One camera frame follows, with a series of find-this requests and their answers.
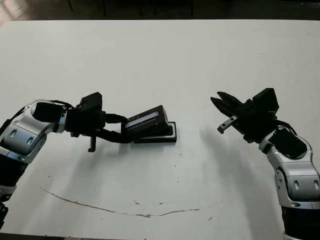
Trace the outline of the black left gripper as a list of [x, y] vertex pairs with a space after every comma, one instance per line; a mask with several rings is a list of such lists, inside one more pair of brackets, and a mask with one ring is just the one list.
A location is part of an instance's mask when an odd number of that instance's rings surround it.
[[80, 111], [74, 108], [67, 111], [64, 130], [74, 138], [80, 135], [90, 137], [88, 152], [93, 153], [96, 150], [97, 137], [112, 143], [131, 143], [133, 140], [127, 135], [104, 129], [106, 124], [125, 125], [127, 122], [128, 119], [122, 115], [105, 113], [98, 109]]

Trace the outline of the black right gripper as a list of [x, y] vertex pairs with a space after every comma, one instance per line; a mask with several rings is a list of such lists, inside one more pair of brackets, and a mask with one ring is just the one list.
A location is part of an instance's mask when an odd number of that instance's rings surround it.
[[211, 97], [213, 105], [228, 119], [217, 130], [223, 134], [229, 127], [234, 127], [248, 143], [260, 143], [275, 128], [278, 102], [254, 101], [240, 102], [229, 93], [218, 91], [220, 98]]

